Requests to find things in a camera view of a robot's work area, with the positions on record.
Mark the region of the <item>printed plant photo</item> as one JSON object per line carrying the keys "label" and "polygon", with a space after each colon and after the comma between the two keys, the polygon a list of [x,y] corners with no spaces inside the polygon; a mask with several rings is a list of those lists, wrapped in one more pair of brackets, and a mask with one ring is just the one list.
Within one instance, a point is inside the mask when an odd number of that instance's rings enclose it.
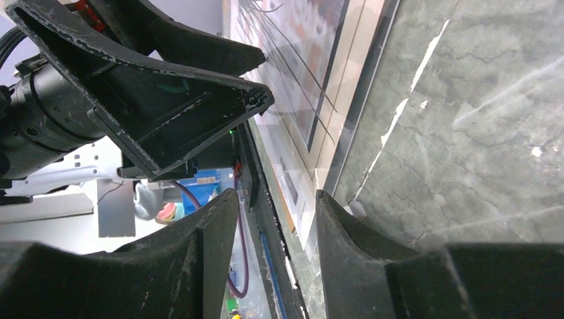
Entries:
{"label": "printed plant photo", "polygon": [[275,103],[254,119],[291,224],[316,245],[317,190],[335,190],[397,1],[224,1],[230,37],[266,61],[247,74]]}

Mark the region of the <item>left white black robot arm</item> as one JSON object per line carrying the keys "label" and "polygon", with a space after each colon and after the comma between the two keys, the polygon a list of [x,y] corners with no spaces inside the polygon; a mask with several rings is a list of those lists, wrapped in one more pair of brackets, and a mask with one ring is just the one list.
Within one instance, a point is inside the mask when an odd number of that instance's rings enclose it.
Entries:
{"label": "left white black robot arm", "polygon": [[1,203],[94,179],[190,178],[234,165],[230,132],[274,102],[243,75],[257,47],[179,23],[149,1],[2,1],[39,53],[1,87]]}

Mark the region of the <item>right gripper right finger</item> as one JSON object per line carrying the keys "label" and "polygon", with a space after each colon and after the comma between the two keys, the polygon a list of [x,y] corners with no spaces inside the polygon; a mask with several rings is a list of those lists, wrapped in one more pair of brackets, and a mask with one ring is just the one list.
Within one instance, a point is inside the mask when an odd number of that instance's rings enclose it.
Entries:
{"label": "right gripper right finger", "polygon": [[326,191],[316,225],[328,318],[562,318],[563,245],[448,243],[419,252]]}

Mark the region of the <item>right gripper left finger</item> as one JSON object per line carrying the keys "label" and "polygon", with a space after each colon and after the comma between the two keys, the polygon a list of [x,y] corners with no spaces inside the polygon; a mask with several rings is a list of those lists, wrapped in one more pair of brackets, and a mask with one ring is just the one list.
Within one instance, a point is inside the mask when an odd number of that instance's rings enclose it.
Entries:
{"label": "right gripper left finger", "polygon": [[115,251],[1,245],[2,318],[219,318],[239,212],[229,188]]}

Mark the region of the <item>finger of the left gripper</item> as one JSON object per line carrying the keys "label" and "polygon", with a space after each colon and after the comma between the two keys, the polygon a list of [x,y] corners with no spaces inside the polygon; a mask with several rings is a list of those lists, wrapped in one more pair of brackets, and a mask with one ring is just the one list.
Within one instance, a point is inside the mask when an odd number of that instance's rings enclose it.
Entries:
{"label": "finger of the left gripper", "polygon": [[5,14],[91,103],[88,117],[146,176],[160,177],[272,105],[264,84],[124,47],[58,1],[6,1]]}
{"label": "finger of the left gripper", "polygon": [[257,47],[191,28],[150,1],[89,1],[103,33],[120,45],[166,62],[241,76],[266,62]]}

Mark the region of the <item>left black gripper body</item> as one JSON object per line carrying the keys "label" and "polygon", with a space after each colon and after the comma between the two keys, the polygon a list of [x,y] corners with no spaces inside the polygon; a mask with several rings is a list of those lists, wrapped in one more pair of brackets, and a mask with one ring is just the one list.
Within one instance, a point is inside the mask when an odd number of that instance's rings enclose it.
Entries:
{"label": "left black gripper body", "polygon": [[19,81],[1,86],[1,179],[24,179],[104,137],[90,101],[42,54],[15,68]]}

